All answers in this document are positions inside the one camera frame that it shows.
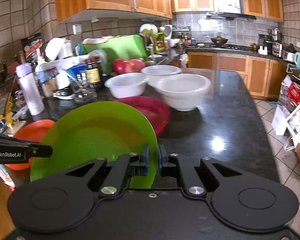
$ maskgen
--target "black snack bag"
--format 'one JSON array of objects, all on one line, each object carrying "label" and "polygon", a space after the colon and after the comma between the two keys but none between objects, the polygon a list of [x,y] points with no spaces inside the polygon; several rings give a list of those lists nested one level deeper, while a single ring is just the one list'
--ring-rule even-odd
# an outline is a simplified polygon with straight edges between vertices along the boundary
[{"label": "black snack bag", "polygon": [[21,39],[25,60],[28,63],[34,63],[38,60],[36,49],[40,49],[42,53],[42,36],[36,33],[30,37]]}]

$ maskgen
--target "green plate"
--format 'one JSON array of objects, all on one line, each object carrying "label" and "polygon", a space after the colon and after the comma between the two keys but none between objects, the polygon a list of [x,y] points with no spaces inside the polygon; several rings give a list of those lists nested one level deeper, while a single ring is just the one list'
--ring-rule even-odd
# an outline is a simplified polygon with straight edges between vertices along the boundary
[{"label": "green plate", "polygon": [[41,143],[51,145],[50,158],[33,158],[30,180],[66,170],[96,157],[115,161],[130,152],[140,153],[149,144],[149,175],[133,177],[130,187],[150,188],[157,170],[157,138],[146,117],[119,102],[81,106],[58,120]]}]

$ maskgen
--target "gas stove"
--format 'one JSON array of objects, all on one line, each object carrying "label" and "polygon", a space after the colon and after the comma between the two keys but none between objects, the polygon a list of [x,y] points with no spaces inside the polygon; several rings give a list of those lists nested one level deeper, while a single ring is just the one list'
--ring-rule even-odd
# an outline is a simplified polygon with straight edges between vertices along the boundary
[{"label": "gas stove", "polygon": [[238,50],[238,51],[248,51],[248,52],[252,52],[250,50],[250,47],[246,47],[246,46],[240,46],[240,45],[233,45],[233,44],[213,44],[213,43],[199,43],[197,44],[198,48],[202,48],[202,49],[227,49],[227,50]]}]

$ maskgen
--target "red fruit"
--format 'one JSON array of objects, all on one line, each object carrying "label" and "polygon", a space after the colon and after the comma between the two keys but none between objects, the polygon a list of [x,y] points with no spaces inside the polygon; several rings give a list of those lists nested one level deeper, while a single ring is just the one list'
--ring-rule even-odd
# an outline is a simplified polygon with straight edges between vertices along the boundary
[{"label": "red fruit", "polygon": [[126,73],[126,67],[127,65],[130,65],[128,60],[125,60],[123,58],[115,59],[112,63],[112,67],[114,72],[117,74],[124,74]]},{"label": "red fruit", "polygon": [[140,72],[146,66],[142,60],[136,58],[129,60],[129,62],[131,66],[126,68],[126,73]]}]

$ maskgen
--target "white shopping bag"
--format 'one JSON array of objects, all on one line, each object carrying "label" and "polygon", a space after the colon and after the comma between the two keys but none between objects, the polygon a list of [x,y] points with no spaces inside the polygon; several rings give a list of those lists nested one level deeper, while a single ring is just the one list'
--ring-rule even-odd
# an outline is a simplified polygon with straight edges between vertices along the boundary
[{"label": "white shopping bag", "polygon": [[284,106],[277,105],[277,109],[275,110],[274,117],[271,123],[276,135],[284,135],[284,132],[287,129],[286,119],[289,114],[289,111]]}]

